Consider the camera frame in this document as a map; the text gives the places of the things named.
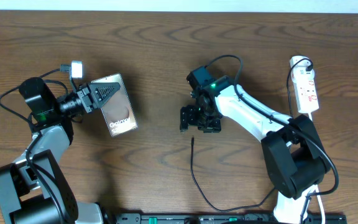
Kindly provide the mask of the Samsung Galaxy smartphone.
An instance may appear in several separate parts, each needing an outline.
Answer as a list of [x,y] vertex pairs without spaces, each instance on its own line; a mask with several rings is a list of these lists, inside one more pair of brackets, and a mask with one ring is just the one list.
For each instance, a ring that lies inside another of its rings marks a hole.
[[92,83],[115,83],[120,89],[101,108],[112,137],[138,128],[126,87],[120,73],[93,80]]

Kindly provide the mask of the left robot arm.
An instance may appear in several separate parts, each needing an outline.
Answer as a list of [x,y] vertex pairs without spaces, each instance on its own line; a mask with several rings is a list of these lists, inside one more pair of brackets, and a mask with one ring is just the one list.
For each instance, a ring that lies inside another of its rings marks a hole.
[[56,98],[47,84],[32,77],[16,88],[32,111],[25,119],[32,141],[0,167],[2,217],[5,223],[116,223],[99,203],[76,200],[58,162],[72,144],[73,118],[102,108],[121,86],[86,83]]

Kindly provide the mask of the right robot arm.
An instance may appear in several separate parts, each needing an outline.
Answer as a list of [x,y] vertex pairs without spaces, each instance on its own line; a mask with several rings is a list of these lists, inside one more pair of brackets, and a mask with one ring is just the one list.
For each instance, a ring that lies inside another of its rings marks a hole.
[[326,154],[316,128],[308,117],[292,118],[263,105],[247,94],[236,78],[215,79],[205,66],[187,76],[194,105],[180,110],[180,131],[196,126],[204,133],[221,131],[228,117],[251,133],[262,146],[268,177],[278,190],[273,211],[282,223],[302,223],[317,186],[336,168]]

